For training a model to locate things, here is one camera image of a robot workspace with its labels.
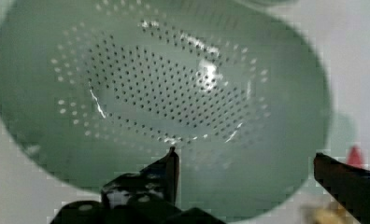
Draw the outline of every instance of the hole pattern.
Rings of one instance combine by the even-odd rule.
[[[189,128],[208,128],[222,138],[228,138],[245,116],[244,92],[214,85],[217,80],[203,71],[173,63],[146,48],[116,46],[113,35],[88,51],[85,65],[91,90],[108,91],[134,111]]]
[[[190,8],[199,8],[203,3],[177,1],[173,4],[180,4],[181,10],[192,10]],[[213,35],[184,32],[173,25],[174,20],[167,19],[164,12],[149,4],[103,0],[96,9],[108,16],[114,13],[132,15],[140,32],[145,35],[189,52],[201,62],[215,64],[217,69],[230,64],[247,67],[252,81],[268,84],[269,71],[257,67],[258,60],[251,57],[251,50],[247,47]],[[140,20],[147,12],[160,19]],[[208,13],[212,18],[222,17],[218,11]],[[222,17],[220,22],[217,25],[226,24],[227,28],[237,24],[235,18]],[[264,97],[250,98],[248,90],[231,84],[224,77],[206,77],[206,72],[200,68],[184,66],[151,49],[120,46],[114,35],[96,32],[83,22],[63,31],[63,35],[66,40],[57,45],[57,56],[50,60],[59,82],[87,85],[93,92],[109,92],[117,101],[132,106],[135,111],[142,110],[161,120],[174,121],[184,128],[210,130],[205,134],[208,138],[217,137],[231,143],[238,140],[243,143],[244,139],[249,139],[248,145],[262,141],[257,133],[265,128],[263,121],[271,117]],[[72,124],[84,129],[88,137],[155,154],[157,152],[150,148],[127,143],[122,134],[133,132],[166,144],[189,144],[197,140],[197,136],[168,133],[109,111],[105,111],[107,119],[102,121],[98,113],[90,112],[94,105],[76,100],[68,102],[66,99],[58,101],[58,112],[71,118]],[[228,164],[230,162],[222,165],[223,169]]]

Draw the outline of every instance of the colander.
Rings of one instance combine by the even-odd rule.
[[[178,207],[255,217],[302,185],[329,114],[307,42],[235,1],[19,0],[1,27],[1,118],[78,188],[175,145]]]

